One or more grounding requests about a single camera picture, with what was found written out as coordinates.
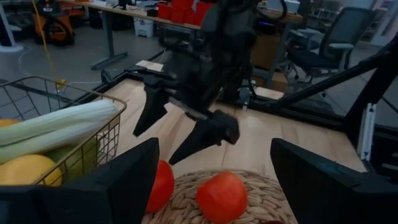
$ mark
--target red tomato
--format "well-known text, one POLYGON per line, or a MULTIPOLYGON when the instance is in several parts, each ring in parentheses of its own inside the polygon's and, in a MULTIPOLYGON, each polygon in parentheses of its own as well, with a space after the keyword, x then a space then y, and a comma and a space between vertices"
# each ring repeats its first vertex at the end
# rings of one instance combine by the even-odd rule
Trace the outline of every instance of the red tomato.
POLYGON ((146 213, 159 211, 170 200, 174 191, 173 170, 166 161, 159 161, 146 213))
POLYGON ((228 223, 244 213, 248 193, 237 175, 224 171, 199 186, 197 203, 209 221, 228 223))

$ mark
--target metal basket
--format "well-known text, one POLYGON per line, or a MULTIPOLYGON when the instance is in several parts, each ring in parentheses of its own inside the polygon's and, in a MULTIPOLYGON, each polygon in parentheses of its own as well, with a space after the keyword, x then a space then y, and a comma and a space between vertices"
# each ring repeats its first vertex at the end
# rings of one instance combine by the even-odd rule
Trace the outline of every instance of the metal basket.
POLYGON ((61 177, 63 177, 63 180, 71 180, 91 172, 98 165, 104 164, 116 156, 120 114, 127 106, 122 100, 98 92, 59 84, 42 77, 27 77, 0 84, 0 96, 2 96, 0 97, 0 119, 27 120, 69 106, 102 99, 111 100, 118 109, 118 113, 109 122, 86 138, 81 144, 74 147, 62 159, 54 161, 56 164, 42 174, 33 184, 52 185, 61 177), (63 92, 67 91, 68 95, 75 96, 75 99, 71 100, 62 96, 60 88, 63 92), (90 140, 93 141, 93 138, 96 139, 95 144, 91 142, 91 145, 88 145, 90 140), (88 157, 88 155, 93 154, 95 156, 92 158, 88 157), (46 177, 53 175, 52 173, 55 169, 60 169, 62 175, 54 178, 52 183, 46 183, 46 177))

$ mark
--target yellow cable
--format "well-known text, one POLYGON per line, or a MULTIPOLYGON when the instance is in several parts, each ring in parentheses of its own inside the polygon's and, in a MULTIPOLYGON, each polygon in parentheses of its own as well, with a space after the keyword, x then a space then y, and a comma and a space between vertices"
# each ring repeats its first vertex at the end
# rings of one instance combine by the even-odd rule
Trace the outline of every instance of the yellow cable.
POLYGON ((65 80, 57 80, 57 74, 55 73, 55 69, 54 69, 53 63, 51 61, 50 52, 47 49, 47 43, 45 41, 45 36, 44 36, 44 32, 43 32, 42 23, 40 21, 39 10, 37 10, 37 6, 36 6, 35 0, 32 0, 32 4, 33 4, 33 8, 34 8, 35 13, 36 13, 36 19, 37 19, 37 23, 39 25, 40 34, 42 35, 43 47, 44 47, 45 55, 47 56, 47 60, 49 61, 50 73, 53 76, 53 79, 57 82, 57 89, 58 89, 58 88, 61 88, 62 86, 64 86, 66 81, 65 80))

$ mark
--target red box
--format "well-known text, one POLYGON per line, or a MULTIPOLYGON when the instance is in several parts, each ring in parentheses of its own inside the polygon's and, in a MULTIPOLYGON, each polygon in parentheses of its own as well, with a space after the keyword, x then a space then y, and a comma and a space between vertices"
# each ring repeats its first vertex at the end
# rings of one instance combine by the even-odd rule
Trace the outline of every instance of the red box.
POLYGON ((198 2, 197 3, 197 12, 195 14, 195 25, 201 26, 201 22, 202 22, 203 18, 205 17, 207 10, 209 10, 209 8, 213 5, 214 5, 214 3, 210 3, 210 2, 198 2))
POLYGON ((172 7, 166 4, 157 5, 157 17, 169 20, 172 14, 172 7))
POLYGON ((172 0, 172 6, 175 9, 191 9, 193 0, 172 0))
POLYGON ((191 9, 185 12, 185 23, 195 25, 195 13, 191 9))
POLYGON ((172 16, 171 16, 171 21, 179 24, 183 24, 185 21, 185 12, 186 9, 172 9, 172 16))

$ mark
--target round wicker mat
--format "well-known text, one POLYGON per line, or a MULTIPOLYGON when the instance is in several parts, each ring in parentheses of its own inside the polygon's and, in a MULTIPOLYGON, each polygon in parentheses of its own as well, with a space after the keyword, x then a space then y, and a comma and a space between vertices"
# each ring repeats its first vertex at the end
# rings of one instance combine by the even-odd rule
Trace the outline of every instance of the round wicker mat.
MULTIPOLYGON (((198 208, 195 200, 197 187, 222 170, 204 170, 187 173, 175 180, 175 189, 168 204, 155 214, 147 214, 142 224, 210 223, 198 208)), ((239 175, 248 191, 248 207, 241 217, 232 223, 252 224, 279 220, 285 224, 296 224, 293 213, 280 185, 255 172, 231 170, 239 175)))

